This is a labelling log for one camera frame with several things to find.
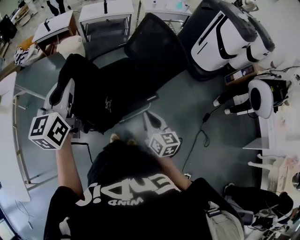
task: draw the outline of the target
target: bag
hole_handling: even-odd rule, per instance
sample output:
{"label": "bag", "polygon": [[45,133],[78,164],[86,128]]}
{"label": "bag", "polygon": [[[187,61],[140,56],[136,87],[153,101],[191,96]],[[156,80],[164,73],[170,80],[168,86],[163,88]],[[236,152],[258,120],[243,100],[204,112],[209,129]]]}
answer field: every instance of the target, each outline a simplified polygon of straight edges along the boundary
{"label": "bag", "polygon": [[244,231],[240,221],[227,211],[210,202],[210,210],[206,212],[206,220],[212,240],[244,240]]}

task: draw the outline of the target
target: black t-shirt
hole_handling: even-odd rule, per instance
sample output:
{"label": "black t-shirt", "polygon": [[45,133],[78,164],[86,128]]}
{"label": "black t-shirt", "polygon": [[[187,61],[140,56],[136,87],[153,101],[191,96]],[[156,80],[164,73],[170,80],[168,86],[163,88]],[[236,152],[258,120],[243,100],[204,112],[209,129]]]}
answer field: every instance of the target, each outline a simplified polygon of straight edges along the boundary
{"label": "black t-shirt", "polygon": [[180,236],[211,239],[196,180],[181,191],[156,159],[136,146],[110,144],[88,173],[84,199],[67,187],[53,195],[44,239]]}

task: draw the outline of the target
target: chair backrest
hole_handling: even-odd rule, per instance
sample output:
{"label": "chair backrest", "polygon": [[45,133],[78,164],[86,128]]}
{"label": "chair backrest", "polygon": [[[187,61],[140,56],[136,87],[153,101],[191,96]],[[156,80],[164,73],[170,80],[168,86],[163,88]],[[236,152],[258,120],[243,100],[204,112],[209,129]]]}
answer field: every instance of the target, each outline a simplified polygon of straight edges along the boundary
{"label": "chair backrest", "polygon": [[186,52],[175,33],[159,17],[148,13],[124,47],[139,70],[170,80],[187,68]]}

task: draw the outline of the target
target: white table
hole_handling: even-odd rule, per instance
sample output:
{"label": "white table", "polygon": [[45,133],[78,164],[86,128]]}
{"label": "white table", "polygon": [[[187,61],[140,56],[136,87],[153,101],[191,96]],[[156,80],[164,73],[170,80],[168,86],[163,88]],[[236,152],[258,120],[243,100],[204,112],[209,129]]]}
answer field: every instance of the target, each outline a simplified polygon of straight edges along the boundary
{"label": "white table", "polygon": [[29,190],[57,176],[40,183],[31,183],[31,180],[42,174],[32,178],[28,176],[17,134],[16,108],[18,106],[18,97],[24,93],[29,93],[41,99],[45,98],[19,86],[16,87],[22,90],[14,95],[16,76],[17,73],[13,72],[0,81],[0,95],[2,95],[0,101],[0,182],[2,190],[7,195],[21,202],[29,202]]}
{"label": "white table", "polygon": [[164,21],[185,23],[192,15],[192,12],[189,9],[187,11],[177,9],[176,4],[178,3],[179,1],[177,0],[157,0],[156,4],[153,4],[153,0],[140,0],[135,28],[137,28],[139,23],[141,5],[146,14],[153,13]]}
{"label": "white table", "polygon": [[40,49],[48,55],[45,51],[46,46],[54,42],[60,43],[60,39],[76,35],[77,27],[73,11],[65,12],[54,18],[48,20],[50,31],[47,30],[44,23],[41,23],[36,33],[34,34],[32,42],[36,42]]}
{"label": "white table", "polygon": [[104,13],[104,2],[93,3],[82,7],[78,30],[83,39],[88,41],[84,25],[113,19],[126,19],[127,35],[130,34],[131,16],[134,13],[132,0],[112,0],[107,2],[107,14]]}

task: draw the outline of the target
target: black office chair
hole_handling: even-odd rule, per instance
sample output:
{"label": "black office chair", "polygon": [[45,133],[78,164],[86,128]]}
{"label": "black office chair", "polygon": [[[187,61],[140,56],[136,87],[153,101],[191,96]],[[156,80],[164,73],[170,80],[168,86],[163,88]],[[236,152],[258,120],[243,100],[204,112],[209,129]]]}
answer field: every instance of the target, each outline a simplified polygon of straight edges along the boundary
{"label": "black office chair", "polygon": [[104,133],[124,116],[149,104],[156,91],[186,69],[188,58],[174,32],[157,16],[147,14],[124,46],[128,56],[100,69],[70,55],[60,71],[50,102],[60,101],[68,81],[75,81],[72,113],[83,132]]}

